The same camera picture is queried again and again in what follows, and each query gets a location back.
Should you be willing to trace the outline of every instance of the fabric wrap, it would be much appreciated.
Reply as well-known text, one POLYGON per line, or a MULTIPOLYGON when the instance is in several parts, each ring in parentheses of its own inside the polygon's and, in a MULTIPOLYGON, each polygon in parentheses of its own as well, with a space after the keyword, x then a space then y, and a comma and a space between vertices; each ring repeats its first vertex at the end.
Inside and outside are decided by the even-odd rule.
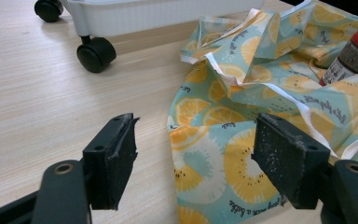
POLYGON ((358 75, 318 84, 357 30, 358 17, 311 1, 242 21, 200 18, 167 123, 180 223, 241 223, 282 203, 251 159, 258 113, 358 161, 358 75))

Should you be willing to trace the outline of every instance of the lemon slice pattern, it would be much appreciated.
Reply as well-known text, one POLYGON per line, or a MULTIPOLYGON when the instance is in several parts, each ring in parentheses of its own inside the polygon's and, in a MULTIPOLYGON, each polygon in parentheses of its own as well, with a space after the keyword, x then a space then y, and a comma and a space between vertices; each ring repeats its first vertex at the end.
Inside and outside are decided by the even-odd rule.
POLYGON ((242 223, 279 205, 251 159, 259 113, 286 119, 338 156, 358 139, 358 75, 319 84, 358 17, 313 1, 249 14, 203 17, 181 48, 192 67, 167 121, 181 224, 242 223))
POLYGON ((231 138, 225 150, 225 171, 228 184, 247 203, 264 203, 278 191, 269 178, 251 159, 255 129, 239 132, 231 138))
POLYGON ((209 104, 197 97, 184 97, 175 106, 176 120, 180 125, 188 125, 209 104))

